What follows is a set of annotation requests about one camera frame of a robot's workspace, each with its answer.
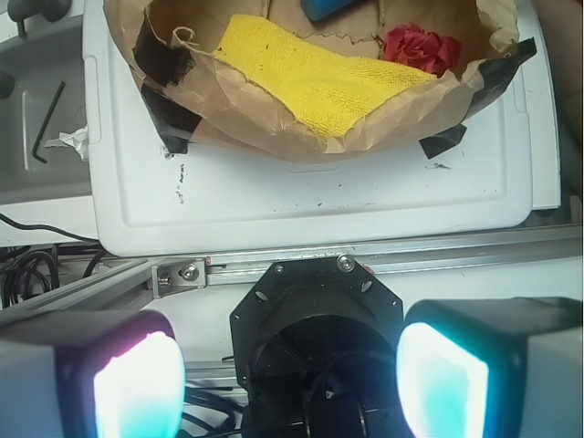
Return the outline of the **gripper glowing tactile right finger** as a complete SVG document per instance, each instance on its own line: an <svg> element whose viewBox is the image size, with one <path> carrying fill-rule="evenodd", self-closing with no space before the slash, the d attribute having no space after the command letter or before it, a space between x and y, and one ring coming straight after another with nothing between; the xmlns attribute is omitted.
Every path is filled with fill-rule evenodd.
<svg viewBox="0 0 584 438"><path fill-rule="evenodd" d="M405 317L396 377L416 437L580 437L583 303L421 300Z"/></svg>

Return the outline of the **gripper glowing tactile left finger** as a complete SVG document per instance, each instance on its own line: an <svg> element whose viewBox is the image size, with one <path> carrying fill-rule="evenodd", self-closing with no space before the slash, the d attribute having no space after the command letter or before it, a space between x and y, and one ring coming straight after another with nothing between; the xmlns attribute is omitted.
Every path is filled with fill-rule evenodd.
<svg viewBox="0 0 584 438"><path fill-rule="evenodd" d="M4 310L4 437L173 437L185 364L151 310Z"/></svg>

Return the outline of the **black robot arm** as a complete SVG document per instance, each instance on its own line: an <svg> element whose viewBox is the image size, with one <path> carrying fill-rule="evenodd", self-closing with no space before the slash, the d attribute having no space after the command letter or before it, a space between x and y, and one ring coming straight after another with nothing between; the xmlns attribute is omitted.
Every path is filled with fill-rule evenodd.
<svg viewBox="0 0 584 438"><path fill-rule="evenodd" d="M246 405L193 386L152 310L1 314L4 437L580 437L583 304L423 299L360 265L274 264L229 317Z"/></svg>

